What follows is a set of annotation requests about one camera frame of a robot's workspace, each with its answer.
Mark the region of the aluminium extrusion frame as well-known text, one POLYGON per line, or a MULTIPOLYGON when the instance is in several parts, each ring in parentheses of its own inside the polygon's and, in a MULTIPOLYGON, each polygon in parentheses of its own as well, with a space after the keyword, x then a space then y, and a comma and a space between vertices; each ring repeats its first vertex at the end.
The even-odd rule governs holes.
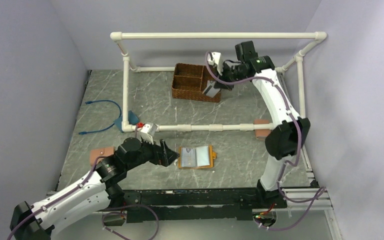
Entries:
POLYGON ((261 218, 273 227, 276 211, 325 212, 330 233, 342 239, 327 190, 317 187, 292 187, 264 192, 253 187, 208 189, 108 190, 97 193, 64 211, 53 226, 61 231, 96 211, 127 211, 128 223, 142 223, 158 217, 160 221, 235 218, 247 221, 261 218))

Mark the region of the white patterned credit card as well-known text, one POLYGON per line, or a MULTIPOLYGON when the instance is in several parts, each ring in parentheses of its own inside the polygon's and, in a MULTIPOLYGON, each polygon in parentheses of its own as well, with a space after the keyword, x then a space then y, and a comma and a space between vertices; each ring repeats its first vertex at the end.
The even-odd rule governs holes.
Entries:
POLYGON ((220 91, 221 89, 215 87, 214 82, 208 81, 206 87, 202 91, 202 94, 209 98, 214 98, 220 91))

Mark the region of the brown woven wicker basket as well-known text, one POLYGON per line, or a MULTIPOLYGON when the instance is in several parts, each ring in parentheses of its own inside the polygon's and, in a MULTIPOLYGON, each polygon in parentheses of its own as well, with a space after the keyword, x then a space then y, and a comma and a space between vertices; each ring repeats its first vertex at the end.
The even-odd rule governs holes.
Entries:
POLYGON ((210 80, 212 77, 204 65, 177 63, 174 67, 171 95, 174 99, 219 103, 220 92, 214 97, 203 93, 210 80))

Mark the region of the orange card holder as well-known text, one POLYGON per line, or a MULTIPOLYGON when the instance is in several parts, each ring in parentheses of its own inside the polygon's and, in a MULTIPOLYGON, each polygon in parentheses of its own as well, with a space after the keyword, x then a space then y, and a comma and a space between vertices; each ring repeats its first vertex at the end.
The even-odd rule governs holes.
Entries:
POLYGON ((217 153, 213 146, 180 147, 177 166, 179 169, 207 169, 214 166, 217 153))

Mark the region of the teal blue pouch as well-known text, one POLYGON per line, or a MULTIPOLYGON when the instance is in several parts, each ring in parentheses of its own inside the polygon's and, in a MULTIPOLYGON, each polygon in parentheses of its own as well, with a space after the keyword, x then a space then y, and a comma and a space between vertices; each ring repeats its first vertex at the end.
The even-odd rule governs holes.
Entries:
MULTIPOLYGON (((117 127, 117 129, 120 132, 123 132, 123 130, 122 130, 122 118, 123 118, 123 116, 120 116, 113 121, 114 125, 117 127)), ((137 123, 140 122, 138 116, 135 113, 133 113, 131 110, 128 111, 128 122, 130 125, 136 125, 137 123)))

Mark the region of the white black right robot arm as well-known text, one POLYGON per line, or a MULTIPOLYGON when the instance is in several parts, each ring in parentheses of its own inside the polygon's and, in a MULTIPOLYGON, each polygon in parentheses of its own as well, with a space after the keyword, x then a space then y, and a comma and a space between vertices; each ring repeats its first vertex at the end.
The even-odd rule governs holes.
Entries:
POLYGON ((267 208, 275 201, 274 193, 280 192, 287 166, 298 165, 311 123, 290 103, 269 56, 260 56, 252 41, 237 44, 235 52, 236 61, 223 60, 219 52, 207 52, 206 68, 217 89, 252 83, 270 113, 274 128, 264 142, 269 158, 255 194, 256 203, 267 208))

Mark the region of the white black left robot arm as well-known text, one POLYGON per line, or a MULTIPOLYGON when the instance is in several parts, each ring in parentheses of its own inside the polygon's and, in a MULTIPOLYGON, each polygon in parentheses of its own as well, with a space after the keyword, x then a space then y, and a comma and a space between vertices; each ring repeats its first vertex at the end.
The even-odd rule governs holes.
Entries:
POLYGON ((168 167, 179 156, 162 139, 155 143, 129 137, 118 147, 108 147, 79 180, 43 200, 18 204, 8 239, 49 240, 95 211, 120 209, 126 200, 119 182, 128 171, 145 163, 168 167))

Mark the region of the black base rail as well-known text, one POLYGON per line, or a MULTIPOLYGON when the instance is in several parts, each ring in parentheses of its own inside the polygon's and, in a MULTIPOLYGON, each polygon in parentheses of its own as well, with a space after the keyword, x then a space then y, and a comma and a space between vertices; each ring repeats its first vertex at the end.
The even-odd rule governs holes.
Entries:
POLYGON ((127 223, 158 218, 170 220, 235 219, 251 221, 259 212, 285 209, 278 193, 260 193, 255 187, 125 190, 106 211, 125 210, 127 223))

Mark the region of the blue credit cards stack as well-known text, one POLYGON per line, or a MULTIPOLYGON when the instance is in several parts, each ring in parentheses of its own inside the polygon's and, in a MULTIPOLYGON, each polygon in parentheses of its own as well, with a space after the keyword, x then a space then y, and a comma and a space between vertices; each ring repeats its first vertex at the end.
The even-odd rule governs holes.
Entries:
POLYGON ((179 158, 180 168, 202 168, 211 165, 210 146, 181 147, 179 158))

